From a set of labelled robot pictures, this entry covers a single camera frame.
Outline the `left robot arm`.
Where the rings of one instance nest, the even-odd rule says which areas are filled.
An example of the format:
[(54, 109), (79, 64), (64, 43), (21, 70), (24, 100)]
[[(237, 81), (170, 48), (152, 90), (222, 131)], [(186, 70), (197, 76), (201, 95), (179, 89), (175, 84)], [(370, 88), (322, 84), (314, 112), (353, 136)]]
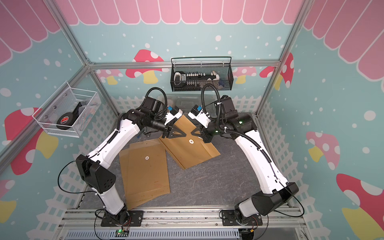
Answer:
[(162, 138), (184, 137), (185, 133), (174, 124), (183, 115), (178, 107), (168, 105), (168, 100), (159, 101), (150, 97), (155, 91), (149, 89), (141, 105), (120, 114), (114, 131), (88, 155), (79, 155), (74, 161), (81, 179), (104, 204), (103, 221), (125, 228), (131, 223), (126, 204), (116, 189), (116, 175), (109, 171), (115, 157), (133, 138), (146, 128), (162, 132)]

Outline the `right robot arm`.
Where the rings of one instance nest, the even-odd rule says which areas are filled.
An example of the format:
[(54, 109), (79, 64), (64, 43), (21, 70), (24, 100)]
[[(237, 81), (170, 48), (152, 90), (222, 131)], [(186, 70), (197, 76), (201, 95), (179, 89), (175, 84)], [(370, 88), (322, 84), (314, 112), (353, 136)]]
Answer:
[[(206, 110), (205, 91), (213, 90), (216, 116), (211, 117)], [(268, 151), (265, 149), (258, 127), (251, 115), (238, 113), (229, 96), (220, 96), (213, 84), (206, 84), (201, 91), (202, 104), (196, 105), (188, 116), (199, 122), (192, 135), (210, 143), (214, 136), (232, 139), (241, 148), (254, 170), (260, 191), (236, 204), (234, 217), (241, 225), (254, 220), (255, 216), (267, 216), (290, 199), (295, 198), (299, 187), (289, 182), (280, 172)]]

